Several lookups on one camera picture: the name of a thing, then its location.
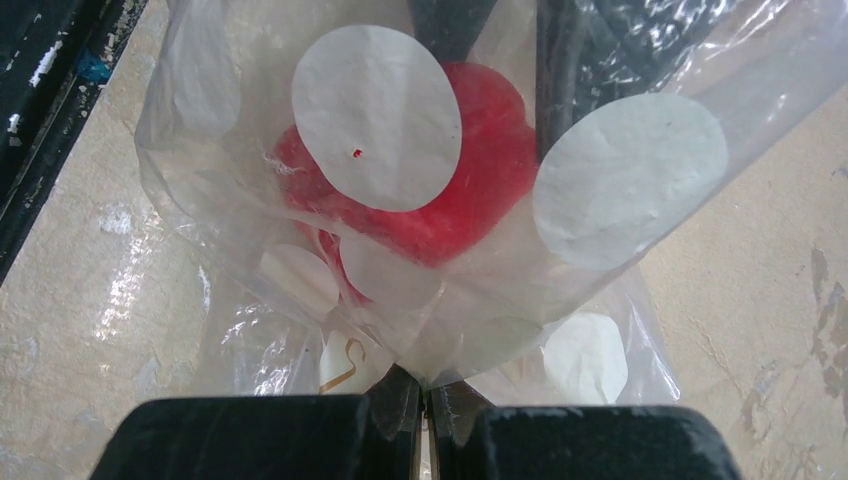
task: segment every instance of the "red sponge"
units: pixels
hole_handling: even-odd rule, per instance
[[[533,186],[535,132],[521,95],[502,75],[472,63],[444,68],[459,104],[462,148],[456,173],[433,201],[398,213],[351,200],[330,185],[292,126],[276,148],[289,167],[283,183],[289,206],[344,222],[428,267],[482,240]]]

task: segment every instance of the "concrete floor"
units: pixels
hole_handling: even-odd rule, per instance
[[[86,478],[135,405],[195,373],[220,273],[155,214],[132,142],[164,3],[0,289],[0,478]],[[848,478],[846,125],[843,90],[642,262],[682,403],[747,478]]]

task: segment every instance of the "black plastic part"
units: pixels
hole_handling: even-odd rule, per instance
[[[468,393],[427,403],[439,461],[434,480],[702,479],[742,477],[716,429],[677,407],[483,408],[466,439]],[[456,422],[454,417],[461,417]]]
[[[118,428],[91,479],[364,478],[368,403],[360,396],[146,403]]]
[[[6,59],[0,64],[0,283],[145,4],[0,0],[0,57]],[[36,82],[39,65],[51,58]],[[91,59],[96,75],[81,68]]]
[[[461,62],[497,0],[407,0],[415,38],[440,62]]]
[[[422,393],[395,366],[365,395],[159,400],[92,480],[418,479]],[[465,382],[426,395],[434,480],[737,480],[715,428],[677,407],[494,408]]]
[[[665,86],[735,0],[538,0],[539,160],[603,105]]]
[[[91,478],[417,480],[420,419],[398,367],[366,395],[157,400],[121,423]]]

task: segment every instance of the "clear plastic bag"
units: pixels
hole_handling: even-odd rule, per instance
[[[838,0],[170,7],[159,212],[428,385],[538,347],[848,75]]]
[[[322,342],[317,329],[273,312],[224,275],[213,280],[210,298],[198,368],[188,387],[191,395],[364,393],[391,366],[390,356],[379,345],[337,333]],[[609,316],[622,339],[626,365],[613,366],[625,367],[626,384],[603,403],[656,405],[680,398],[638,269],[614,280],[580,312]],[[592,403],[590,397],[569,396],[574,392],[558,389],[543,366],[544,355],[543,347],[533,346],[521,357],[473,375],[468,382],[496,404]],[[412,373],[420,373],[427,363],[410,357],[401,360]],[[587,365],[575,367],[584,374],[590,370]]]

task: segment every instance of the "plastic bag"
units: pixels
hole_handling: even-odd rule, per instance
[[[538,347],[848,75],[838,0],[170,6],[154,205],[428,385]]]
[[[224,275],[214,279],[210,298],[199,367],[189,386],[192,395],[364,393],[391,366],[376,344],[362,344],[336,332],[322,343],[316,329],[273,312]],[[609,316],[623,339],[626,383],[614,397],[597,402],[591,390],[581,397],[559,389],[550,376],[560,372],[544,367],[541,346],[472,376],[468,383],[503,405],[656,405],[680,398],[638,269],[614,280],[579,312]],[[593,373],[587,365],[576,365],[574,370]]]

